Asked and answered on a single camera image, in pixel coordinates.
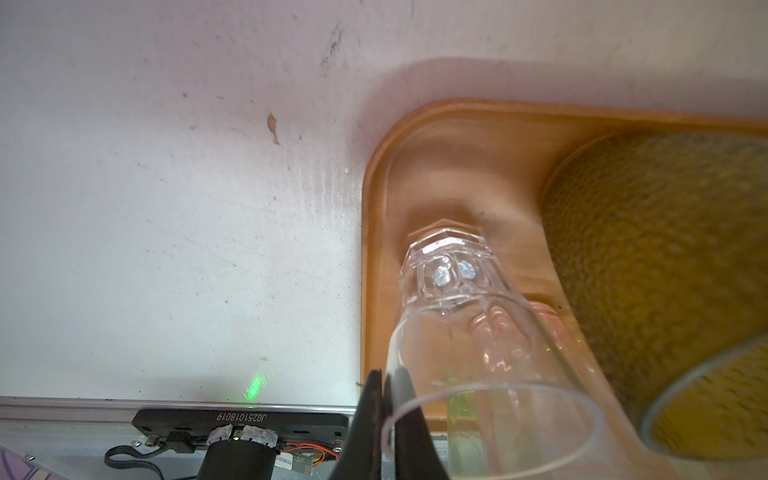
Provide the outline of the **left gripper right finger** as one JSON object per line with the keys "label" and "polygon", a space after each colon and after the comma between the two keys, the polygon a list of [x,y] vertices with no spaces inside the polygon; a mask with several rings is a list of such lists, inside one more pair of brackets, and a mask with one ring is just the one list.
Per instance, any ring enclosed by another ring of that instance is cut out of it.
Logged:
{"label": "left gripper right finger", "polygon": [[448,479],[432,440],[411,376],[398,367],[389,376],[396,479]]}

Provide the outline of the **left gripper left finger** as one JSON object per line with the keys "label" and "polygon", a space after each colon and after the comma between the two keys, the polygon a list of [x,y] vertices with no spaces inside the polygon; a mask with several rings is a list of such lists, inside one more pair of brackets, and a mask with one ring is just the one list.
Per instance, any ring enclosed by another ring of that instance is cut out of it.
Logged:
{"label": "left gripper left finger", "polygon": [[381,478],[381,431],[383,426],[382,371],[368,373],[347,439],[332,480],[379,480]]}

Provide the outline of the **small clear glass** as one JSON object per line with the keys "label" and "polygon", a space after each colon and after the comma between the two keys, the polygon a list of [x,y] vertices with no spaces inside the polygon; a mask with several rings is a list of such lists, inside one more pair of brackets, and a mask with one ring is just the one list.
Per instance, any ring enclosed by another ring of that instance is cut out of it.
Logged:
{"label": "small clear glass", "polygon": [[[559,378],[485,370],[469,323],[489,303],[531,308],[562,350]],[[387,376],[405,367],[448,479],[672,479],[643,447],[560,319],[514,287],[485,239],[445,224],[415,234],[399,279]],[[394,464],[392,405],[383,448]]]}

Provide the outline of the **brown glass back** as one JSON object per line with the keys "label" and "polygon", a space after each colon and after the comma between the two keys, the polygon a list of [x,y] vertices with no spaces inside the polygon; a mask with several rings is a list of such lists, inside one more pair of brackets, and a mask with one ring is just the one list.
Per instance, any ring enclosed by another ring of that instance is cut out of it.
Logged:
{"label": "brown glass back", "polygon": [[649,448],[767,456],[767,141],[714,131],[594,141],[541,201],[565,297]]}

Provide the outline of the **pink glass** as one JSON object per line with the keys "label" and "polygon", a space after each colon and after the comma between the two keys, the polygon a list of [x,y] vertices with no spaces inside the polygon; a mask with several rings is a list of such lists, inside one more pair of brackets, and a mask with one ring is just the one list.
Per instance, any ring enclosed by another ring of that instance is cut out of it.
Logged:
{"label": "pink glass", "polygon": [[470,321],[469,333],[480,364],[496,375],[544,379],[571,373],[562,350],[529,307],[489,303]]}

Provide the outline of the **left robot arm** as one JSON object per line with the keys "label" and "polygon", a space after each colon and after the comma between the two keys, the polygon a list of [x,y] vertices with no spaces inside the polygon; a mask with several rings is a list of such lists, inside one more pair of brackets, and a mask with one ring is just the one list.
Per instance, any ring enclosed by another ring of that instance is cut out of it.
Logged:
{"label": "left robot arm", "polygon": [[[390,411],[391,381],[380,370],[367,375],[340,459],[332,479],[379,479],[382,475],[384,415]],[[447,479],[420,408],[395,423],[395,477],[397,479]],[[199,479],[270,479],[277,451],[244,440],[213,443],[197,474]]]}

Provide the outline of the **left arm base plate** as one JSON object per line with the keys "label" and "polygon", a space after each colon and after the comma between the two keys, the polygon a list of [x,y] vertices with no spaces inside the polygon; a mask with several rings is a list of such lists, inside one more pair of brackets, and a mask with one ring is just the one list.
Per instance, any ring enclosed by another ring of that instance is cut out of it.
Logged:
{"label": "left arm base plate", "polygon": [[270,411],[247,409],[145,408],[132,419],[132,425],[148,438],[167,445],[176,453],[204,450],[220,441],[212,433],[230,428],[232,437],[245,436],[247,429],[271,431],[280,449],[288,444],[307,443],[328,449],[346,440],[349,418],[341,413]]}

